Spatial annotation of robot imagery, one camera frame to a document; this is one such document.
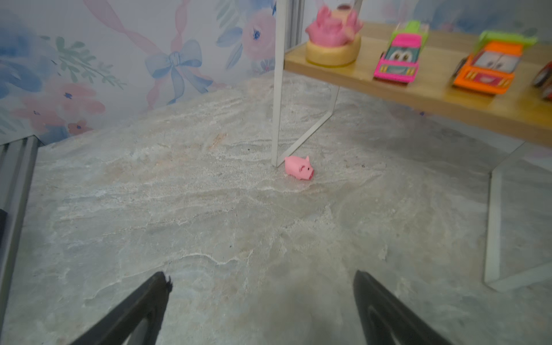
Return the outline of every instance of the floral wallpaper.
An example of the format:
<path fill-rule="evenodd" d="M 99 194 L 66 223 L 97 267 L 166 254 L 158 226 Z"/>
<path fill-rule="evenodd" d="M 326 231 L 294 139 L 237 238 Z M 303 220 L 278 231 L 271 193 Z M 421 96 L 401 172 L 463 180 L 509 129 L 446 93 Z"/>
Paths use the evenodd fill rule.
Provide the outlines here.
<path fill-rule="evenodd" d="M 275 0 L 0 5 L 0 144 L 44 144 L 274 70 Z"/>

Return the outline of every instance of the pink and yellow toy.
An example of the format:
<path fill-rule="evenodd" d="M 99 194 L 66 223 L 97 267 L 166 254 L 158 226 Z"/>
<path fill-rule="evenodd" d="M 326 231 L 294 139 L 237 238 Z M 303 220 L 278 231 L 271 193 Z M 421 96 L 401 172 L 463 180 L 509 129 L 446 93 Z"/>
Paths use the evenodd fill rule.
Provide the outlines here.
<path fill-rule="evenodd" d="M 310 164 L 310 160 L 308 156 L 306 159 L 297 157 L 297 156 L 289 156 L 284 158 L 284 162 L 285 162 L 286 174 L 291 175 L 300 180 L 312 179 L 312 175 L 314 174 L 314 169 Z"/>
<path fill-rule="evenodd" d="M 399 24 L 391 36 L 389 48 L 381 54 L 374 77 L 411 83 L 418 74 L 418 57 L 427 40 L 428 25 L 412 20 Z"/>
<path fill-rule="evenodd" d="M 309 41 L 306 58 L 322 66 L 343 66 L 357 59 L 360 51 L 362 22 L 357 12 L 348 4 L 331 11 L 324 5 L 316 20 L 306 28 Z"/>

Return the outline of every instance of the toy truck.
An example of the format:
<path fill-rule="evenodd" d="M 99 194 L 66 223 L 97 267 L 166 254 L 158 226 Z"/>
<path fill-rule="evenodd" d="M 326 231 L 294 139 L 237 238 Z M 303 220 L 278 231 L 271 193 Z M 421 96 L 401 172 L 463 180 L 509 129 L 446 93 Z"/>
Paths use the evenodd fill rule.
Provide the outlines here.
<path fill-rule="evenodd" d="M 418 73 L 418 58 L 428 36 L 428 25 L 411 20 L 399 24 L 389 40 L 374 72 L 374 77 L 401 83 L 411 83 Z"/>
<path fill-rule="evenodd" d="M 543 90 L 542 97 L 544 99 L 552 100 L 552 61 L 544 66 L 533 79 L 533 86 L 540 87 Z"/>
<path fill-rule="evenodd" d="M 484 31 L 473 52 L 460 61 L 453 85 L 489 94 L 508 91 L 523 51 L 537 42 L 518 34 Z"/>

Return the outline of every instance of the wall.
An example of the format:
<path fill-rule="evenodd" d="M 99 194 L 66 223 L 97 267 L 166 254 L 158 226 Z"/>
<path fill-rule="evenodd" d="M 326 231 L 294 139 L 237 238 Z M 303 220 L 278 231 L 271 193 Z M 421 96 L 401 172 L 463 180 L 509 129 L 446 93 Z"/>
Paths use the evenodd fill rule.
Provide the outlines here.
<path fill-rule="evenodd" d="M 343 2 L 346 1 L 325 1 L 331 7 Z M 316 18 L 317 9 L 321 4 L 321 1 L 306 0 L 304 29 Z M 483 30 L 518 32 L 536 35 L 540 42 L 552 43 L 551 13 L 550 0 L 365 0 L 360 9 L 360 18 L 384 23 L 418 19 L 430 23 L 432 30 L 471 34 L 478 34 Z M 302 40 L 307 39 L 308 36 L 304 33 Z M 505 152 L 512 152 L 522 143 L 521 140 L 467 126 L 438 115 L 426 116 Z M 527 154 L 526 160 L 552 171 L 552 150 L 548 148 L 537 147 Z"/>
<path fill-rule="evenodd" d="M 49 144 L 274 69 L 274 0 L 4 0 L 0 144 Z"/>

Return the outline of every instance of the gray stone surface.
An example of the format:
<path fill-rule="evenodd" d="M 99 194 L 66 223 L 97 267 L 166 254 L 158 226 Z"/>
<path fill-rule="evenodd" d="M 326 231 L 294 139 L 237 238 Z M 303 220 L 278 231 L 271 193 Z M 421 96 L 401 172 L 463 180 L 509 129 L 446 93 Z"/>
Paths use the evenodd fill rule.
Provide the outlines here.
<path fill-rule="evenodd" d="M 329 97 L 286 75 L 281 152 Z M 269 163 L 271 105 L 266 75 L 41 148 L 2 344 L 69 343 L 158 270 L 158 344 L 362 344 L 357 269 L 455 344 L 552 342 L 551 282 L 481 282 L 503 152 L 342 89 L 297 181 Z M 508 175 L 503 274 L 551 259 L 551 175 Z"/>

